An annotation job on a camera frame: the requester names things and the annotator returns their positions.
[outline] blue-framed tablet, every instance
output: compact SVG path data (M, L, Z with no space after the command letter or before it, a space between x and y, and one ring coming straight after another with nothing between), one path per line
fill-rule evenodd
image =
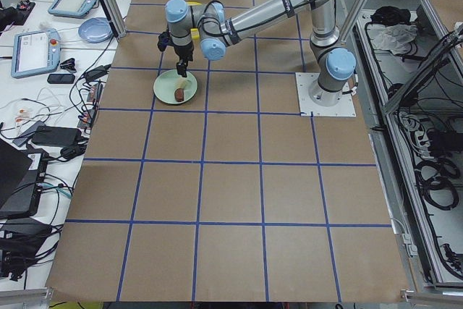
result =
M61 38L55 29L14 36L12 77L21 78L54 72L58 68Z
M83 18L97 0L54 0L48 13L54 16Z

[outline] blue joint cap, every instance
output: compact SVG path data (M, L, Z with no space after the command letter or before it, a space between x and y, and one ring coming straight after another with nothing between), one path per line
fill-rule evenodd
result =
M185 0L169 0L166 4L167 22L180 22L188 14L188 4Z
M217 15L218 15L218 20L220 22L223 22L225 20L225 11L224 11L224 5L220 3L212 3L212 6L214 9L216 9Z
M219 39L206 38L201 40L201 51L210 61L218 61L225 56L226 47Z
M356 65L355 56L345 48L335 48L326 59L326 69L338 81L348 80L354 74Z

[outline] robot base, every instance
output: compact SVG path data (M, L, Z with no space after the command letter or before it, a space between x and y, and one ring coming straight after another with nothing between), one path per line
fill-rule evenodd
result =
M318 75L318 73L296 73L297 96L301 116L356 117L354 103L350 94L342 95L339 102L330 107L321 106L311 99L309 88L318 79ZM343 91L348 90L349 86L346 83Z

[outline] black laptop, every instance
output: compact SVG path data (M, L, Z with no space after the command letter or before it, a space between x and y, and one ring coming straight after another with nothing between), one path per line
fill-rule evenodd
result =
M0 139L0 219L19 219L37 212L48 156L41 148L17 150Z

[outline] white desk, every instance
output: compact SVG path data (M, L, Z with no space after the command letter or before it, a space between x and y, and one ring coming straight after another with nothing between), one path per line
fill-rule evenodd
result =
M77 73L76 77L79 77L90 64L94 62L96 57L99 56L101 51L96 50L82 50L82 49L64 49L61 52L61 59L68 59L74 57L76 60ZM0 47L0 56L11 56L12 48L11 47ZM99 59L98 65L105 65L112 62L114 58L114 51L107 51ZM48 74L36 75L32 77L25 77L22 79L14 79L10 75L11 69L11 60L0 59L0 108L10 101L16 100L18 98L30 98L35 100L37 94L42 88L48 88L51 90L55 96L59 99L60 104L68 108L71 106L69 102L69 87L71 85L50 85L46 82ZM41 93L41 102L51 105L55 104L56 99L51 97L44 99L45 97L51 97L51 94L44 90ZM77 91L74 90L73 100L78 100ZM32 113L37 111L41 106L35 103L20 101L18 103L13 103L7 108L0 110L0 121L4 122L4 129L14 126L14 116L17 114L18 108L29 108ZM56 125L60 127L76 127L78 123L77 118L78 112L75 109L69 110L56 124L55 121L58 119L59 115L51 117L47 121L47 125ZM28 125L25 125L22 130L26 130ZM3 133L8 137L14 137L16 132L14 130L6 131ZM43 147L51 156L59 156L59 151L61 148L55 147ZM74 182L82 164L83 156L72 159L67 163L59 162L50 162L48 164L47 173L57 176L63 179L69 185L72 185ZM47 182L55 182L56 180L52 178L46 178ZM39 220L43 223L50 223L50 220L53 216L57 204L57 196L54 191L50 193L44 193L41 196L40 205L38 207L38 212L36 215L32 216L34 219ZM69 208L69 199L60 195L60 203L58 213L56 218L53 221L53 225L62 224L66 218L67 210ZM48 250L53 244L57 241L58 237L55 235L49 237L44 243L41 251ZM47 261L52 259L53 256L43 260ZM48 273L50 272L51 262L44 264L42 266L30 267L27 270L27 288L35 289L45 286ZM10 281L9 279L0 279L0 291L8 291L13 289L22 289L24 286L24 278L18 282Z
M13 46L14 36L18 33L32 32L40 30L41 26L52 27L59 31L63 48L81 48L81 49L104 49L107 42L87 43L83 41L78 34L78 27L86 20L92 17L105 17L102 6L91 9L89 14L82 18L57 17L48 13L48 8L53 0L32 0L35 2L35 8L28 17L26 23L22 26L13 26L11 30L6 31L0 36L0 46ZM119 11L125 17L129 11L131 0L116 0ZM117 41L109 46L110 50L115 50Z

